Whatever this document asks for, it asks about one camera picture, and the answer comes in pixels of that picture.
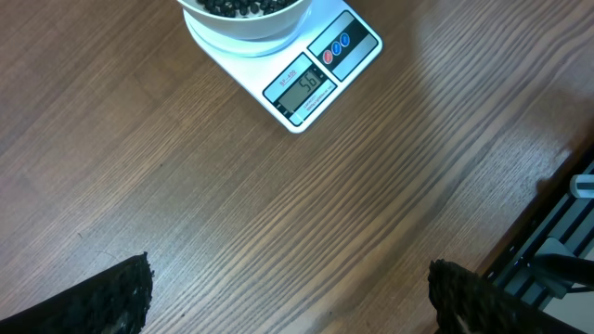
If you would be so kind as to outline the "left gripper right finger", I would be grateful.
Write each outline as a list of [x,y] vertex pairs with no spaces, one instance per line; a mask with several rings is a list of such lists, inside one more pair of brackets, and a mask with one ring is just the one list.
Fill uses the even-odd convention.
[[576,333],[457,263],[430,264],[429,299],[443,333]]

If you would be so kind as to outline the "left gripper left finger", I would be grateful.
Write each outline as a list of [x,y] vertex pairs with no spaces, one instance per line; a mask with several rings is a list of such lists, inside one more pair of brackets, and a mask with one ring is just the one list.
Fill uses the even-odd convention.
[[146,325],[153,275],[143,252],[1,321],[3,333],[138,334]]

